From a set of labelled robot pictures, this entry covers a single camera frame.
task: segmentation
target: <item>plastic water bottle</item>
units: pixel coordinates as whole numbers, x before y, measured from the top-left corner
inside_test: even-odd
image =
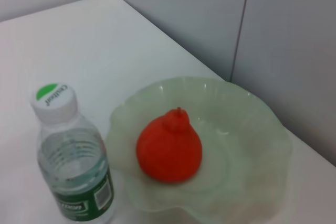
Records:
[[[107,223],[114,190],[106,149],[97,128],[78,112],[74,90],[46,85],[31,105],[41,122],[38,165],[61,213],[68,223]]]

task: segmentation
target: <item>red fruit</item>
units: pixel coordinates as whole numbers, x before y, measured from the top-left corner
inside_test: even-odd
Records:
[[[166,183],[192,177],[202,161],[202,144],[185,110],[177,108],[141,132],[136,156],[143,172]]]

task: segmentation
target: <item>glass bowl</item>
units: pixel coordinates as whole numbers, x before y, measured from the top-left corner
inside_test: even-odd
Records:
[[[141,171],[135,146],[150,121],[178,106],[201,138],[203,159],[188,181],[163,184]],[[205,224],[257,223],[279,210],[291,141],[272,110],[246,90],[210,78],[168,79],[128,98],[110,123],[110,166],[123,174],[137,208],[179,207]]]

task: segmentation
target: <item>water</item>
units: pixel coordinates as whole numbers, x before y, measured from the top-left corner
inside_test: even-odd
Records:
[[[66,199],[67,202],[71,202],[66,203],[67,207],[74,207],[73,202],[79,200],[73,200],[73,198],[79,198],[80,196],[80,201],[84,203],[88,202],[87,208],[92,209],[90,204],[94,199],[97,204],[101,201],[105,203],[104,198],[106,194],[111,194],[110,197],[113,200],[114,191],[109,175],[106,150],[97,131],[91,129],[72,129],[52,134],[44,139],[37,156],[38,164],[45,181],[54,195],[61,196],[55,197],[57,202],[63,203],[64,199]],[[97,185],[102,183],[105,178],[111,183],[110,189],[103,188],[105,193],[101,193],[101,196],[99,196],[99,192],[96,192]],[[82,200],[82,195],[87,195],[91,190],[91,198]],[[109,207],[98,219],[84,221],[84,223],[106,223],[112,215],[111,208]],[[65,212],[61,207],[60,209],[66,217],[74,218],[73,221],[75,221],[76,218],[73,217],[74,213],[71,213],[69,217],[69,210]]]

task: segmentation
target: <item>table surface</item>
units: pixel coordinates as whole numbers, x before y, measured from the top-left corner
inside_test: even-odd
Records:
[[[84,0],[0,23],[0,218],[4,224],[64,223],[36,163],[38,124],[29,94],[66,82],[105,136],[112,110],[136,90],[177,76],[219,78],[123,0]],[[336,169],[290,133],[286,201],[268,224],[335,224]],[[173,209],[134,209],[113,172],[112,223],[195,223]]]

